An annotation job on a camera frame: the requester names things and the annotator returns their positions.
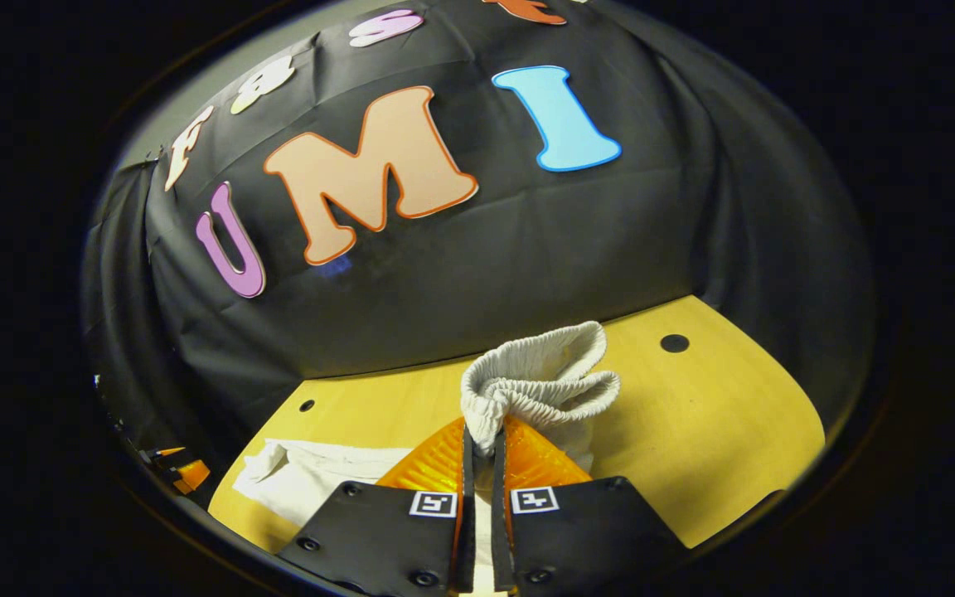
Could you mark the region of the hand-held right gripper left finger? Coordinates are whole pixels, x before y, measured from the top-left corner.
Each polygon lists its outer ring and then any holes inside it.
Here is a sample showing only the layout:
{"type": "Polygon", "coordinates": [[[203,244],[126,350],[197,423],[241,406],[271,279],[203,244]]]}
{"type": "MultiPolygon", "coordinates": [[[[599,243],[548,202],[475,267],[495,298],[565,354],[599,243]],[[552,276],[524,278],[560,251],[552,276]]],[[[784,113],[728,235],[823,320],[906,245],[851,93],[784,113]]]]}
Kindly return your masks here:
{"type": "Polygon", "coordinates": [[[369,596],[462,596],[475,575],[473,439],[457,419],[375,483],[340,483],[282,560],[369,596]]]}

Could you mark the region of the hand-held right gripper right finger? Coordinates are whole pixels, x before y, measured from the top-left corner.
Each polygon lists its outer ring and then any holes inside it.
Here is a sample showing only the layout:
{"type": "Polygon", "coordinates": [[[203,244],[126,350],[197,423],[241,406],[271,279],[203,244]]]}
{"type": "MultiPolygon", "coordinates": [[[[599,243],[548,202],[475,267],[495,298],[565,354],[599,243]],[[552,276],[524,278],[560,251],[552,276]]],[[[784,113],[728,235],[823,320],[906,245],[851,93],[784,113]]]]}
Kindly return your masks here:
{"type": "Polygon", "coordinates": [[[686,548],[628,478],[594,478],[508,416],[490,491],[493,586],[511,596],[608,596],[682,563],[686,548]]]}

